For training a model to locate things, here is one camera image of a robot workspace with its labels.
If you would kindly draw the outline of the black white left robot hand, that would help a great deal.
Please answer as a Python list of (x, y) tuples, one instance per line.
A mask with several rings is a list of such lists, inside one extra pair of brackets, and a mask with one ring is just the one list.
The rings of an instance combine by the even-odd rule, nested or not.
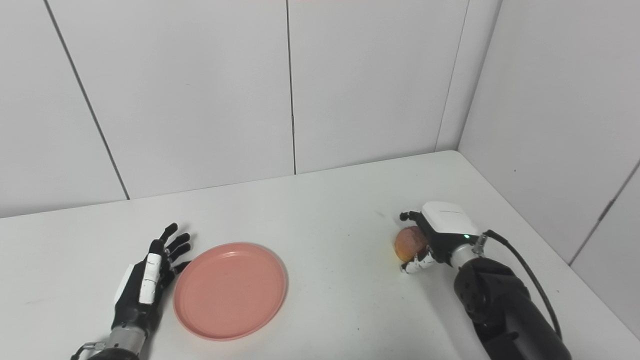
[(144, 258), (132, 265), (115, 302), (112, 330), (136, 327), (146, 335), (157, 330), (163, 292), (190, 264), (189, 260), (175, 263), (192, 249), (187, 232), (170, 239), (178, 229), (177, 223), (169, 224), (162, 235), (150, 243)]

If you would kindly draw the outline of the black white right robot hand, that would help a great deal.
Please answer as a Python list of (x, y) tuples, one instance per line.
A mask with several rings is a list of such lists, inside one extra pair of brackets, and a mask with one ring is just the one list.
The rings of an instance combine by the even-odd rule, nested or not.
[(400, 269), (411, 274), (434, 264), (446, 264), (458, 270), (475, 258), (484, 257), (477, 243), (481, 232), (464, 210), (455, 203), (426, 202), (420, 211), (400, 213), (400, 221), (413, 221), (427, 243)]

